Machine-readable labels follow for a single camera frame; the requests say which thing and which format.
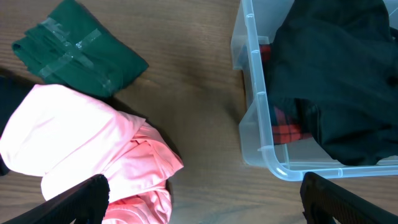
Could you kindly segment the pink cloth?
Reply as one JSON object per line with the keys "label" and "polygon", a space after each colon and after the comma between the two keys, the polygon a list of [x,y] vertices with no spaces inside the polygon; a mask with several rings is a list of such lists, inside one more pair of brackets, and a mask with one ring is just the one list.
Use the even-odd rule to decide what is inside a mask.
{"label": "pink cloth", "polygon": [[167,179],[183,167],[144,118],[62,85],[36,85],[9,118],[1,156],[12,171],[42,179],[46,200],[103,174],[105,223],[168,223]]}

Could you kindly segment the clear plastic storage bin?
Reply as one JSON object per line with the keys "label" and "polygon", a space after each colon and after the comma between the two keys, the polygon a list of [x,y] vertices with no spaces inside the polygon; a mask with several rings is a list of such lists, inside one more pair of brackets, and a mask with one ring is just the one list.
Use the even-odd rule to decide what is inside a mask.
{"label": "clear plastic storage bin", "polygon": [[274,40],[292,0],[241,0],[231,38],[233,68],[242,70],[247,111],[239,123],[244,161],[265,167],[286,181],[301,181],[306,172],[326,179],[397,174],[397,156],[375,166],[344,166],[333,160],[314,139],[276,146],[262,69],[260,46]]}

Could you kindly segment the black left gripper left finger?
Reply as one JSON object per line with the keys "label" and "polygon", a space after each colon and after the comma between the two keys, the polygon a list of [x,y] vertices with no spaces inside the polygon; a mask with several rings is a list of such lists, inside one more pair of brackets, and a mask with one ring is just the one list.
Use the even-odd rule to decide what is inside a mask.
{"label": "black left gripper left finger", "polygon": [[4,224],[101,224],[108,205],[108,180],[96,174]]}

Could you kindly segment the red plaid cloth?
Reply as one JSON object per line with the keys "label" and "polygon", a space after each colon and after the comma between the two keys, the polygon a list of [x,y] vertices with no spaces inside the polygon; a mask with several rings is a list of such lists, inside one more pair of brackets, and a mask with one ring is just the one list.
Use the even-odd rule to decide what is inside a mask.
{"label": "red plaid cloth", "polygon": [[275,145],[308,139],[311,132],[303,125],[295,100],[274,98],[267,94],[269,114]]}

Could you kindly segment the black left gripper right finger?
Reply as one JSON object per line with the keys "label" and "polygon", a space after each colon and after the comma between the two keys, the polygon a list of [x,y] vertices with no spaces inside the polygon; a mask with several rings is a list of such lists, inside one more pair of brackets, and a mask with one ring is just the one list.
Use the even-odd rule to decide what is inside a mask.
{"label": "black left gripper right finger", "polygon": [[304,175],[300,196],[308,224],[397,224],[397,215],[314,172]]}

